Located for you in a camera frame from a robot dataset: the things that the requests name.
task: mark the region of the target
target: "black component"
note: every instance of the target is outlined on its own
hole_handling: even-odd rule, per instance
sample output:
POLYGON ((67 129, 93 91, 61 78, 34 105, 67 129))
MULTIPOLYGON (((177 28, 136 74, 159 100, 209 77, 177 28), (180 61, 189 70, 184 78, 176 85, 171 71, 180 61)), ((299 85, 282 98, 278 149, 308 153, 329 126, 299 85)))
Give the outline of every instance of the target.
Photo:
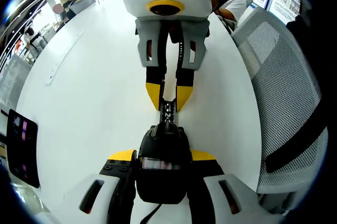
POLYGON ((223 175, 223 171, 216 160, 193 161, 191 172, 198 173, 202 178, 223 175))
POLYGON ((8 114, 7 114, 4 110, 1 110, 1 113, 2 113, 3 115, 5 115, 6 117, 8 117, 8 114))
POLYGON ((148 130, 138 159, 137 191, 143 201, 178 204, 185 197, 192 155, 183 128, 162 122, 148 130), (145 166, 147 160, 174 165, 178 169, 149 168, 145 166))
POLYGON ((102 180, 95 180, 93 184, 90 186, 88 192, 83 198, 83 201, 80 205, 80 210, 85 213, 90 213, 91 209, 94 205, 94 202, 97 198, 98 193, 100 192, 104 181, 102 180))
POLYGON ((163 100, 160 109, 160 122, 174 123, 175 112, 176 112, 176 100, 173 100, 172 102, 163 100))
POLYGON ((187 197, 193 224, 215 224, 213 201, 204 178, 219 175, 223 175, 223 171, 216 160, 192 161, 190 164, 187 197))
POLYGON ((144 219, 142 219, 140 224, 147 224, 147 222, 151 219, 151 217, 158 211, 158 209, 162 206, 159 204, 152 212, 150 212, 144 219))
POLYGON ((213 201, 202 176, 191 172, 187 189, 193 224, 215 224, 213 201))
POLYGON ((112 194, 107 223, 121 223, 129 224, 131 219, 131 212, 133 208, 133 200, 136 197, 135 189, 135 160, 136 151, 132 154, 132 161, 108 160, 104 168, 100 171, 100 174, 106 176, 113 176, 120 178, 114 193, 112 194))
POLYGON ((7 158, 11 173, 39 187, 36 164, 37 124, 10 109, 7 123, 7 158))
POLYGON ((227 199, 227 202, 228 202, 228 204, 231 208, 232 214, 235 215, 235 214, 239 213, 241 211, 241 206, 239 205, 239 202, 236 201, 234 191, 233 191, 231 185, 226 180, 219 181, 219 184, 220 184, 221 189, 223 190, 223 192, 226 196, 226 199, 227 199))
POLYGON ((180 12, 180 9, 173 5, 156 5, 150 8, 150 11, 156 15, 171 16, 180 12))
POLYGON ((175 72, 175 78, 177 78, 178 86, 193 86, 194 81, 194 70, 183 69, 183 59, 184 59, 184 43, 179 43, 179 57, 177 70, 175 72))
POLYGON ((322 98, 309 119, 298 132, 284 145, 266 157, 265 165, 268 173, 274 172, 290 163, 307 150, 307 148, 320 136, 327 126, 324 102, 325 101, 322 98))

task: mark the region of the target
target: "white shirt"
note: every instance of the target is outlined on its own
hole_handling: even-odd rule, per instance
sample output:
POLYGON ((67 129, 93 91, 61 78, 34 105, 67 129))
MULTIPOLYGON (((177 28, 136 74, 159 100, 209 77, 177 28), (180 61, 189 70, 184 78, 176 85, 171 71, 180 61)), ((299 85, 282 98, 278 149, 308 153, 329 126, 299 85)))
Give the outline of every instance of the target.
MULTIPOLYGON (((34 33, 33 35, 29 35, 28 33, 25 33, 24 36, 23 36, 23 39, 25 40, 26 43, 28 43, 35 36, 36 36, 36 33, 34 33)), ((39 36, 38 38, 36 38, 36 40, 34 40, 32 45, 37 46, 41 40, 42 40, 42 37, 39 36)))
POLYGON ((247 9, 247 1, 246 0, 229 0, 224 3, 221 8, 225 8, 230 11, 235 17, 236 21, 239 21, 240 17, 247 9))

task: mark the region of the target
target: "yellow ring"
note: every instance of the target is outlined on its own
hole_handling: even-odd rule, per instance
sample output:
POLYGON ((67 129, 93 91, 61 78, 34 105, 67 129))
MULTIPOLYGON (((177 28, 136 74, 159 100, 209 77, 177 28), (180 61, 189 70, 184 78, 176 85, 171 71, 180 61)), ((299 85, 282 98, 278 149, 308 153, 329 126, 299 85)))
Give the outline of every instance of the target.
POLYGON ((177 7, 180 10, 179 12, 182 12, 185 9, 185 6, 176 0, 154 0, 152 2, 149 2, 146 5, 146 8, 150 12, 151 8, 157 5, 172 5, 177 7))

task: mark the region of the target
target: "mesh chair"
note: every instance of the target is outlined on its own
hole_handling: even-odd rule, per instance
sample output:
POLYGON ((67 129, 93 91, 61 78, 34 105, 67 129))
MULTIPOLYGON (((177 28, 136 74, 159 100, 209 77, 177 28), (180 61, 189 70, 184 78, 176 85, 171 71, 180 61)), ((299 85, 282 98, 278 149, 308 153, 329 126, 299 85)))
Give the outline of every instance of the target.
POLYGON ((303 190, 325 156, 328 131, 284 167, 267 173, 265 158, 301 128, 321 99, 320 87, 295 38, 257 7, 232 34, 252 80, 259 107, 262 160, 257 193, 303 190))

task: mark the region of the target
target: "table surface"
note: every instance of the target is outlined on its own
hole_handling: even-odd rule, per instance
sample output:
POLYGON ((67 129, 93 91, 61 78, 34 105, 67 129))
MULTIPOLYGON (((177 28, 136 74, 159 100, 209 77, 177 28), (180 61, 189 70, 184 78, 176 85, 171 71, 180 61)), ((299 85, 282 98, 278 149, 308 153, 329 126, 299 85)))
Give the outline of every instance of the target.
MULTIPOLYGON (((99 173, 113 153, 138 149, 159 120, 145 88, 146 69, 137 51, 135 17, 123 0, 100 0, 67 23, 48 43, 29 73, 17 111, 38 124, 36 193, 49 210, 90 173, 99 173), (48 78, 60 63, 52 83, 48 78)), ((212 14, 206 55, 195 72, 194 91, 179 113, 191 148, 217 158, 256 190, 261 129, 253 86, 244 62, 212 14)), ((175 96, 178 44, 167 42, 164 97, 175 96)), ((132 223, 156 205, 138 196, 132 223)), ((188 200, 162 206, 150 223, 191 223, 188 200)))

